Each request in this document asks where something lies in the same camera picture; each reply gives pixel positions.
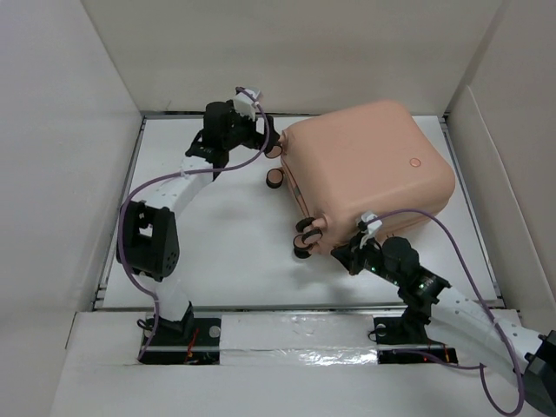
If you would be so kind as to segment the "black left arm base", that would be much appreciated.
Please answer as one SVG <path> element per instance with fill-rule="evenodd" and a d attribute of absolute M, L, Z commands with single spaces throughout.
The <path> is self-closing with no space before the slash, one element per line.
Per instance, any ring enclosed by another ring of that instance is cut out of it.
<path fill-rule="evenodd" d="M 222 318 L 195 315 L 189 305 L 181 321 L 158 321 L 148 316 L 137 321 L 142 330 L 138 361 L 144 365 L 218 365 Z"/>

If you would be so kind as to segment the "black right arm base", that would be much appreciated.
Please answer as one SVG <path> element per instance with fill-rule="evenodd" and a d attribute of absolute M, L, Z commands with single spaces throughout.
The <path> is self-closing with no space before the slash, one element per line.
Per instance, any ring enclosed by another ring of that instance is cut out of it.
<path fill-rule="evenodd" d="M 458 367 L 454 348 L 431 341 L 422 324 L 406 312 L 398 315 L 378 314 L 373 328 L 367 332 L 378 348 L 381 365 L 444 364 Z"/>

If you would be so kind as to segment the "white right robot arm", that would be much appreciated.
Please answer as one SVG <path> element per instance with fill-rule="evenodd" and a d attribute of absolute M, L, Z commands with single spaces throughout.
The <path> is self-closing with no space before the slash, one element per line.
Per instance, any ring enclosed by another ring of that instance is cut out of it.
<path fill-rule="evenodd" d="M 489 315 L 476 301 L 421 266 L 409 241 L 382 244 L 356 235 L 331 255 L 352 275 L 367 270 L 398 288 L 407 308 L 401 331 L 410 341 L 431 341 L 470 354 L 516 387 L 524 401 L 546 416 L 555 414 L 555 333 L 542 334 Z"/>

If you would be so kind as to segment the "pink hard-shell suitcase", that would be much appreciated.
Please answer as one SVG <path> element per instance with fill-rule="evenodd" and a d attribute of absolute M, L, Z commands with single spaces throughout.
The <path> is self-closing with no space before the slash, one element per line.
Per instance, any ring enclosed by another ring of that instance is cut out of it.
<path fill-rule="evenodd" d="M 382 100 L 296 122 L 280 135 L 280 165 L 266 184 L 286 184 L 301 211 L 293 240 L 301 259 L 328 255 L 381 217 L 383 240 L 425 222 L 448 204 L 451 165 L 409 111 Z"/>

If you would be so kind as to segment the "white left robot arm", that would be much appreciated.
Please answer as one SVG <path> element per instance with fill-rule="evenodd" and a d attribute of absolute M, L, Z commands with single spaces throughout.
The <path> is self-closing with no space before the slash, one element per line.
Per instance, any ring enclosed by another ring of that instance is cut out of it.
<path fill-rule="evenodd" d="M 175 344 L 193 336 L 190 300 L 173 273 L 180 257 L 176 222 L 184 209 L 219 174 L 242 168 L 229 162 L 238 147 L 269 155 L 278 145 L 274 121 L 255 89 L 237 89 L 226 102 L 209 103 L 202 128 L 185 152 L 180 168 L 129 192 L 118 220 L 116 259 L 130 282 L 155 305 L 155 318 Z"/>

